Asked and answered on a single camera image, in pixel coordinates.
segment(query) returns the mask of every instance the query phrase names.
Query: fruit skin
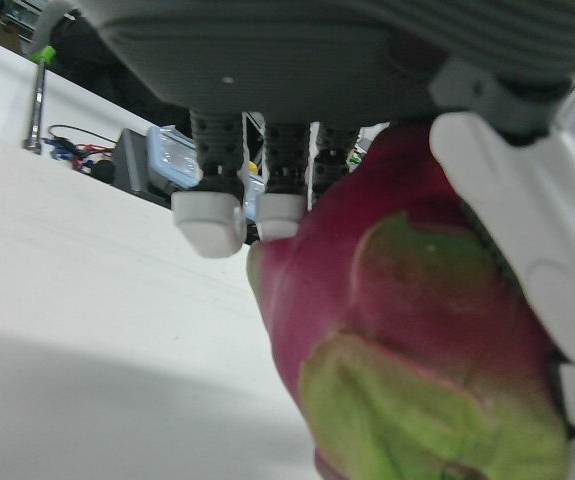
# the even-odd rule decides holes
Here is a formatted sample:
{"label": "fruit skin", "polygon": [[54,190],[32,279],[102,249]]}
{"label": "fruit skin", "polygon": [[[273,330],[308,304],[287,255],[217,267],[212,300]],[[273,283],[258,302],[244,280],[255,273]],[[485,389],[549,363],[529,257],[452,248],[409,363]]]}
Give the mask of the fruit skin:
{"label": "fruit skin", "polygon": [[384,131],[296,237],[252,247],[278,371],[320,465],[347,478],[562,479],[553,346],[470,232],[428,136]]}

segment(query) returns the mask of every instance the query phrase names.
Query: white tabletop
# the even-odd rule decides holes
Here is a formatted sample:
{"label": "white tabletop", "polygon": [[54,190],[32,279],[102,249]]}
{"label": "white tabletop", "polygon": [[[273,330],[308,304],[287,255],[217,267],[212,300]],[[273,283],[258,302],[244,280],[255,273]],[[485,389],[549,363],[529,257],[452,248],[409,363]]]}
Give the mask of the white tabletop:
{"label": "white tabletop", "polygon": [[[20,150],[34,71],[0,48],[0,479],[317,478],[246,250],[200,259],[167,210]],[[149,125],[47,82],[46,125]]]}

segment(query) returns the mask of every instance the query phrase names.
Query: cable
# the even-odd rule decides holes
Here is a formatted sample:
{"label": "cable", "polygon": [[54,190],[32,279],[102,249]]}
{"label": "cable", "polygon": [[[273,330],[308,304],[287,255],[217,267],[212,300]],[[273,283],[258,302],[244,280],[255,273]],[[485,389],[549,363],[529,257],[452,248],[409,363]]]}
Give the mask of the cable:
{"label": "cable", "polygon": [[56,135],[56,134],[54,133],[54,128],[68,128],[68,129],[70,129],[70,130],[76,130],[76,131],[78,131],[78,132],[83,132],[83,133],[87,133],[87,134],[89,134],[89,135],[93,135],[93,136],[96,137],[96,138],[100,138],[101,140],[105,140],[106,142],[113,143],[114,145],[116,145],[116,143],[117,143],[115,140],[112,140],[112,139],[107,138],[107,137],[103,137],[102,135],[100,135],[100,134],[98,134],[98,133],[91,132],[91,131],[89,131],[89,130],[85,130],[84,128],[74,127],[73,125],[65,125],[65,124],[61,124],[61,123],[58,123],[58,124],[56,124],[56,125],[50,125],[49,128],[47,128],[47,132],[48,132],[52,137],[57,137],[57,136],[58,136],[58,135]]}

